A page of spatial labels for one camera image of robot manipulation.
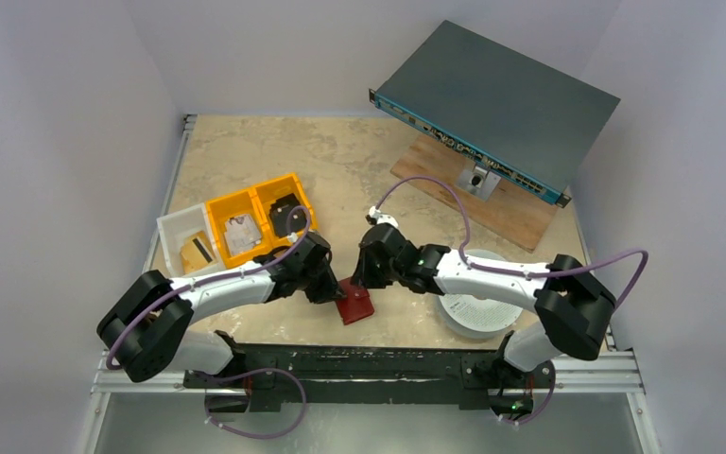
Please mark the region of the gold card with black stripe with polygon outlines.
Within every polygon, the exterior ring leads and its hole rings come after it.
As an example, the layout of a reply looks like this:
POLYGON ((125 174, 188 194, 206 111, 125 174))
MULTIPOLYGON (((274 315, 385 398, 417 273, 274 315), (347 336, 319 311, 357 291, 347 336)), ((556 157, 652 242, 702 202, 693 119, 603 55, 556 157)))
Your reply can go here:
POLYGON ((180 260, 184 274, 201 271, 216 263, 211 242, 204 231, 197 231, 183 241, 180 260))

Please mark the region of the red leather card holder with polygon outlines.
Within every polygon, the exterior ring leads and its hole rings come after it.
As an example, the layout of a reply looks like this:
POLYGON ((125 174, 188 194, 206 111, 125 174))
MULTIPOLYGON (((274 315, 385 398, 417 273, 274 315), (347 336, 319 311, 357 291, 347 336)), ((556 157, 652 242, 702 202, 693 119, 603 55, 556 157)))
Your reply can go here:
POLYGON ((338 315, 344 325, 362 321, 374 314, 371 296, 354 293, 336 301, 338 315))

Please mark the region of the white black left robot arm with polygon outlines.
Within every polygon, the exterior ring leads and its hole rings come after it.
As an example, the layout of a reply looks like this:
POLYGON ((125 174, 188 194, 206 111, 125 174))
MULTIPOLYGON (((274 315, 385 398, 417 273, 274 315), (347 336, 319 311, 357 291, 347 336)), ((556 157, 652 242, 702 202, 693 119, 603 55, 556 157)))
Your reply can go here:
POLYGON ((242 265, 195 278, 141 274, 96 327, 108 349, 106 366, 135 383, 168 367, 189 326, 240 306, 266 304, 304 293, 312 304, 346 296, 331 267, 330 244, 308 231, 290 246, 242 265))

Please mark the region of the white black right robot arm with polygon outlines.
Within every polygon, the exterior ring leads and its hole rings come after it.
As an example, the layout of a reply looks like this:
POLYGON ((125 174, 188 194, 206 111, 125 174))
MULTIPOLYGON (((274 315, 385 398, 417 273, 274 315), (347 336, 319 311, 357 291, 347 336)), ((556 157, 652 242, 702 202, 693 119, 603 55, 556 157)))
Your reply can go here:
POLYGON ((514 385, 540 364, 567 355, 597 359, 616 299, 589 272, 577 273, 574 257, 550 263, 515 263, 472 257, 448 246, 416 246, 397 222, 378 212, 367 215, 352 281, 366 289, 398 284, 414 293, 469 295, 517 306, 537 322, 509 335, 493 372, 514 385))

